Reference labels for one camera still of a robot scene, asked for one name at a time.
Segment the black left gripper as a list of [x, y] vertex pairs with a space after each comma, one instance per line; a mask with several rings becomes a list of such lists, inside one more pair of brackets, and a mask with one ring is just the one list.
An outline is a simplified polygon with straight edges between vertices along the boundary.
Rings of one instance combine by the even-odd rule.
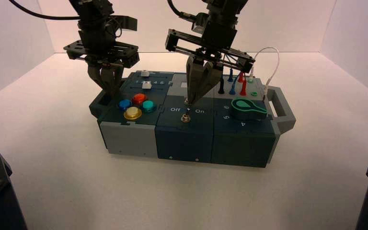
[[80, 40], [64, 47], [70, 59], [91, 56], [102, 63], [122, 66], [102, 68], [88, 66], [89, 77], [108, 95], [120, 89], [124, 68], [131, 68], [139, 61], [138, 46], [117, 41], [118, 30], [136, 31], [137, 19], [99, 19], [78, 21]]

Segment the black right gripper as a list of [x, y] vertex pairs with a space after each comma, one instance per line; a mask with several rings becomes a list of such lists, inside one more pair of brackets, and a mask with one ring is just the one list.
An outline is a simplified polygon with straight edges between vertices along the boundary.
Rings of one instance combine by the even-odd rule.
[[179, 14], [193, 23], [193, 30], [201, 37], [169, 29], [165, 42], [168, 51], [185, 54], [187, 103], [195, 104], [222, 77], [223, 66], [248, 73], [255, 62], [246, 52], [231, 48], [237, 30], [208, 19], [208, 14]]

